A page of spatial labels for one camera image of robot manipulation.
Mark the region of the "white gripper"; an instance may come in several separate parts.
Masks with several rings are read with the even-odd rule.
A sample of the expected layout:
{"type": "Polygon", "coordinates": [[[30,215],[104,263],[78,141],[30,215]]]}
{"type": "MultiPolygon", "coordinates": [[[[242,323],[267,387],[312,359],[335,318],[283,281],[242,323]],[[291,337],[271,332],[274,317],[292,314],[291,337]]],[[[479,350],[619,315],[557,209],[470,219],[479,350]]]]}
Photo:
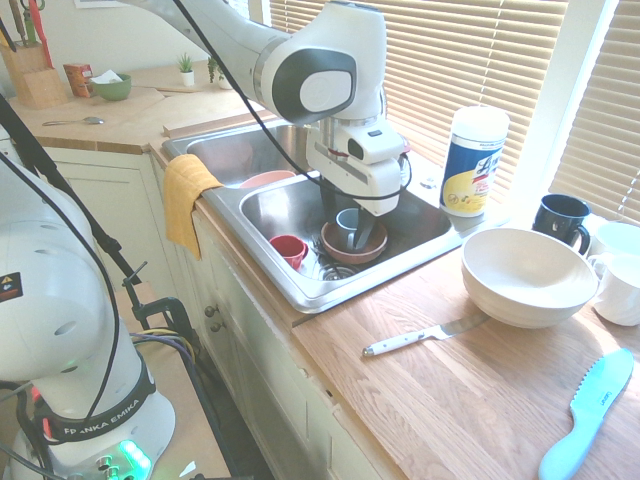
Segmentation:
{"type": "Polygon", "coordinates": [[[401,186],[398,157],[403,145],[370,151],[358,141],[347,141],[338,149],[329,149],[320,141],[307,145],[309,165],[328,180],[321,182],[321,200],[325,221],[336,222],[338,213],[351,207],[356,197],[357,226],[353,248],[363,249],[376,224],[376,217],[396,208],[401,186]]]}

